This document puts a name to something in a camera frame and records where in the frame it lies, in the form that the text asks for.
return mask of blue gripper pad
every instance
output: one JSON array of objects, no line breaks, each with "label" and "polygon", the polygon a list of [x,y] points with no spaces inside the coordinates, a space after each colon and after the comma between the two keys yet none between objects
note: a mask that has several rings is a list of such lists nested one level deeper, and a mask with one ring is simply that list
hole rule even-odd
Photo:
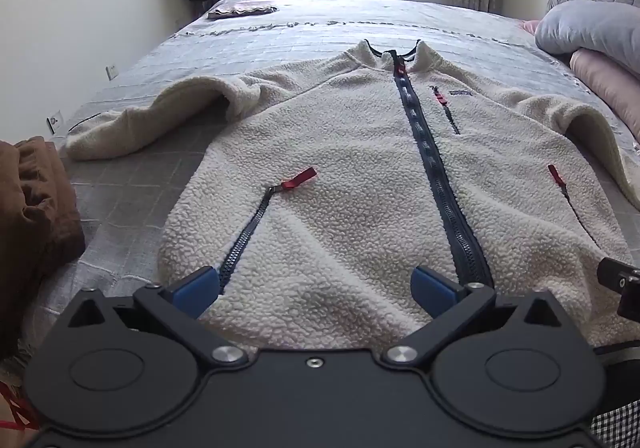
[{"label": "blue gripper pad", "polygon": [[411,296],[429,316],[437,318],[466,296],[466,290],[449,278],[423,266],[411,275]]},{"label": "blue gripper pad", "polygon": [[163,296],[187,316],[196,319],[220,294],[220,276],[211,266],[205,266],[172,284]]}]

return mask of black and white checkered fabric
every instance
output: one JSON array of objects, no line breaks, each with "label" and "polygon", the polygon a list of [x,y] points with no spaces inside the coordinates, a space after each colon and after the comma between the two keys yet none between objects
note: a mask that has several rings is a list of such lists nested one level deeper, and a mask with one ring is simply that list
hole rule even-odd
[{"label": "black and white checkered fabric", "polygon": [[633,448],[640,442],[640,401],[595,417],[591,431],[611,448]]}]

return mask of brown garment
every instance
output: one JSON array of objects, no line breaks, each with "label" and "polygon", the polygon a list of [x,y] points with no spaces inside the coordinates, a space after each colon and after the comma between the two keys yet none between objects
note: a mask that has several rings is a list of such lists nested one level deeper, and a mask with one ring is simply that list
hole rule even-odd
[{"label": "brown garment", "polygon": [[52,143],[0,141],[0,360],[44,280],[84,252],[76,194]]}]

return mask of bed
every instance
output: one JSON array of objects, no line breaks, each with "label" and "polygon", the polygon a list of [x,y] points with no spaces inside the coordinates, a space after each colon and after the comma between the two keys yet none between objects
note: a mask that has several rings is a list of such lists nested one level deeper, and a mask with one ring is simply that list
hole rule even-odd
[{"label": "bed", "polygon": [[[83,105],[54,136],[87,239],[84,255],[41,288],[23,325],[32,352],[75,293],[95,287],[131,294],[156,281],[162,226],[221,127],[208,110],[144,150],[115,160],[65,158],[66,131],[106,110],[149,105],[165,87],[193,75],[234,75],[292,60],[330,57],[366,38],[377,48],[409,50],[424,40],[445,58],[532,93],[587,102],[605,115],[624,154],[640,162],[637,144],[604,102],[570,69],[540,51],[520,21],[465,9],[400,0],[276,0],[278,11],[211,21],[206,16],[172,35]],[[609,175],[590,160],[640,264],[640,215]]]}]

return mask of side pocket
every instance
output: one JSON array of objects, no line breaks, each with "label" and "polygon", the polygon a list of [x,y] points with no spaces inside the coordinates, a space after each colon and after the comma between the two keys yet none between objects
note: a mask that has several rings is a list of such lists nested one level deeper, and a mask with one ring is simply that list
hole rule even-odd
[{"label": "side pocket", "polygon": [[575,218],[578,219],[578,222],[580,223],[581,227],[584,229],[585,233],[587,235],[589,235],[589,238],[596,245],[596,247],[599,250],[602,250],[602,248],[596,242],[595,238],[593,238],[593,235],[591,235],[591,233],[585,227],[584,223],[582,222],[582,219],[580,218],[580,215],[578,215],[578,212],[576,211],[576,209],[574,207],[574,204],[571,202],[571,198],[569,197],[569,191],[568,191],[568,189],[566,187],[566,183],[560,177],[560,174],[558,173],[558,170],[556,170],[556,167],[554,165],[552,165],[552,164],[548,165],[548,168],[549,168],[549,172],[551,173],[551,176],[554,178],[554,181],[560,187],[560,190],[562,191],[562,195],[566,199],[567,203],[569,203],[569,207],[574,212]]},{"label": "side pocket", "polygon": [[316,175],[318,175],[316,173],[316,170],[314,170],[313,168],[307,168],[305,171],[303,171],[303,173],[298,174],[293,179],[267,188],[267,191],[264,193],[264,196],[262,197],[260,205],[255,211],[254,216],[242,229],[240,235],[238,235],[238,238],[236,238],[236,241],[231,246],[229,252],[226,254],[226,257],[222,261],[222,264],[220,264],[220,268],[218,269],[218,272],[220,274],[220,294],[224,294],[226,284],[228,284],[231,280],[231,275],[236,270],[236,265],[240,261],[242,252],[246,249],[252,235],[254,234],[255,229],[260,223],[260,220],[264,217],[264,214],[267,211],[269,202],[271,202],[271,198],[273,197],[273,195],[279,192],[293,190],[297,186],[300,186],[303,182],[312,179]]},{"label": "side pocket", "polygon": [[449,120],[449,123],[451,124],[451,127],[453,128],[453,131],[456,134],[460,134],[460,131],[458,130],[458,126],[456,125],[456,122],[453,120],[453,115],[452,115],[451,111],[449,110],[449,106],[447,105],[447,101],[446,101],[445,97],[440,93],[440,89],[437,88],[437,86],[435,86],[435,85],[432,85],[431,89],[433,89],[433,94],[435,94],[436,99],[442,105],[442,108],[444,108],[444,113],[446,114],[447,119]]}]

